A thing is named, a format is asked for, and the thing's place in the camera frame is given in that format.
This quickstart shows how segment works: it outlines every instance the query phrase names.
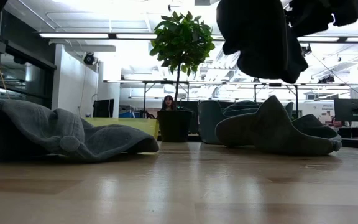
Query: security camera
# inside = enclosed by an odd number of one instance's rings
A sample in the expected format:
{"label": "security camera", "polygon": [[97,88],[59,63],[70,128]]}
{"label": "security camera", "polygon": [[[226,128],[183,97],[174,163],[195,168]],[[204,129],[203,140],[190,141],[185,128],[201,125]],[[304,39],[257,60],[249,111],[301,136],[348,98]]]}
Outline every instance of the security camera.
{"label": "security camera", "polygon": [[13,61],[19,65],[25,65],[27,63],[23,58],[20,57],[14,57]]}
{"label": "security camera", "polygon": [[85,65],[94,65],[98,62],[98,58],[94,56],[94,52],[86,53],[84,57]]}

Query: tree trunk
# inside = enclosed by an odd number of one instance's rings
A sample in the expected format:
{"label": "tree trunk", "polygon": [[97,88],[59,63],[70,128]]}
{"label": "tree trunk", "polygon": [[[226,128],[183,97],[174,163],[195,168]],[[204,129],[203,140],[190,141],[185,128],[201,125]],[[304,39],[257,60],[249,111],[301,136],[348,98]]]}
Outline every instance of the tree trunk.
{"label": "tree trunk", "polygon": [[175,99],[174,99],[176,106],[178,106],[179,78],[180,78],[180,63],[178,66],[177,86],[176,86]]}

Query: black monitor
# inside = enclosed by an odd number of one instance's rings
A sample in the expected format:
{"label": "black monitor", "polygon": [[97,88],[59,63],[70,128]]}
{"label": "black monitor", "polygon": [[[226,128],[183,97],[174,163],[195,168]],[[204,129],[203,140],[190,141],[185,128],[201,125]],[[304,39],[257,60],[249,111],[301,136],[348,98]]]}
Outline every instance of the black monitor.
{"label": "black monitor", "polygon": [[99,100],[93,103],[94,118],[112,118],[114,110],[114,99]]}
{"label": "black monitor", "polygon": [[334,99],[336,121],[358,121],[358,99]]}

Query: plant leaves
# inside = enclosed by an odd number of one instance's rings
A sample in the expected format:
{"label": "plant leaves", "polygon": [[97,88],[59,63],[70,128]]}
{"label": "plant leaves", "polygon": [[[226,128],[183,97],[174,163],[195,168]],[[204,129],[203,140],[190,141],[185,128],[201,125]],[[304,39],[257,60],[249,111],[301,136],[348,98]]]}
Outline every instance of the plant leaves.
{"label": "plant leaves", "polygon": [[171,23],[169,21],[162,21],[159,24],[157,24],[157,26],[154,28],[154,30],[157,30],[158,28],[160,28],[160,26],[165,26],[168,27]]}
{"label": "plant leaves", "polygon": [[171,73],[173,74],[173,72],[175,71],[175,67],[171,65],[171,67],[169,68],[169,70],[170,70]]}
{"label": "plant leaves", "polygon": [[182,70],[184,73],[186,73],[186,71],[187,71],[186,65],[182,65],[182,66],[181,66],[181,70]]}
{"label": "plant leaves", "polygon": [[178,17],[179,17],[178,14],[177,14],[177,12],[175,12],[175,11],[172,13],[172,16],[173,16],[175,19],[178,19]]}
{"label": "plant leaves", "polygon": [[186,19],[189,21],[193,19],[193,15],[191,14],[190,11],[187,11]]}
{"label": "plant leaves", "polygon": [[158,52],[159,52],[158,47],[154,47],[154,48],[150,51],[150,56],[157,55]]}
{"label": "plant leaves", "polygon": [[157,60],[170,72],[178,69],[187,75],[197,73],[198,66],[215,48],[211,29],[204,21],[199,22],[200,18],[193,18],[190,12],[186,16],[177,12],[172,17],[162,16],[164,21],[154,31],[157,38],[152,42],[154,48],[150,54],[158,54]]}
{"label": "plant leaves", "polygon": [[162,29],[157,29],[156,31],[154,31],[154,33],[157,35],[161,34],[161,32],[162,32]]}
{"label": "plant leaves", "polygon": [[161,67],[168,67],[170,65],[170,61],[165,60]]}
{"label": "plant leaves", "polygon": [[197,41],[198,40],[198,33],[197,32],[193,32],[192,33],[193,36],[193,41]]}
{"label": "plant leaves", "polygon": [[173,18],[169,17],[169,16],[161,16],[161,19],[163,19],[165,21],[173,21]]}
{"label": "plant leaves", "polygon": [[182,40],[182,37],[175,37],[172,39],[171,43],[176,45],[179,44]]}

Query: white wall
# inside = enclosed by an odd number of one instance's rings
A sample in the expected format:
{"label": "white wall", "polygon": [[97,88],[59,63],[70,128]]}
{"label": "white wall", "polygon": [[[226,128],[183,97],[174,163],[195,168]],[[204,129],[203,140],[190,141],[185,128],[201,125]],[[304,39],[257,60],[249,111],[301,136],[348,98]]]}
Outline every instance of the white wall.
{"label": "white wall", "polygon": [[68,54],[60,44],[56,46],[55,65],[58,69],[53,77],[52,109],[65,109],[82,117],[92,113],[98,74]]}
{"label": "white wall", "polygon": [[105,83],[103,80],[120,80],[121,65],[116,59],[115,54],[112,52],[98,54],[98,57],[103,60],[103,62],[99,64],[98,100],[114,99],[112,116],[113,118],[118,118],[120,105],[120,83]]}

